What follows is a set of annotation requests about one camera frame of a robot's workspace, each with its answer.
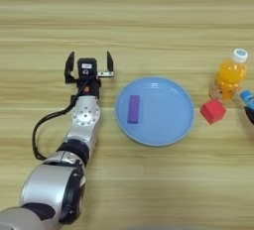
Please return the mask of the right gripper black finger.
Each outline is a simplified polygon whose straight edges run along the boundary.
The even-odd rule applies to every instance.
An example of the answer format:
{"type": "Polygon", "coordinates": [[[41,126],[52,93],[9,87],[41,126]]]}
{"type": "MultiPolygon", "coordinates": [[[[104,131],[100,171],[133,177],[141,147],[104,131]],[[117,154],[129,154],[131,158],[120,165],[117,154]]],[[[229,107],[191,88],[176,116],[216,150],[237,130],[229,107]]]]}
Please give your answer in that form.
{"type": "Polygon", "coordinates": [[[254,111],[249,107],[245,107],[245,113],[249,121],[254,125],[254,111]]]}

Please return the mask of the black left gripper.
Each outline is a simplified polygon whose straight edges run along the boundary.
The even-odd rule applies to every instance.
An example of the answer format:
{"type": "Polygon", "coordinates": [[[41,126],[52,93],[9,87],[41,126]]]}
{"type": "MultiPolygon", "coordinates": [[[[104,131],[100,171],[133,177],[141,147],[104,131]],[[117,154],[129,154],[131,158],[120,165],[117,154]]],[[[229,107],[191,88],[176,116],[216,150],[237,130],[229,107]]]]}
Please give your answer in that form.
{"type": "Polygon", "coordinates": [[[100,71],[98,74],[82,74],[78,78],[74,78],[71,73],[74,67],[74,52],[71,52],[65,62],[64,78],[66,83],[74,83],[81,96],[99,96],[102,78],[110,78],[114,76],[113,58],[110,52],[107,52],[107,70],[100,71]]]}

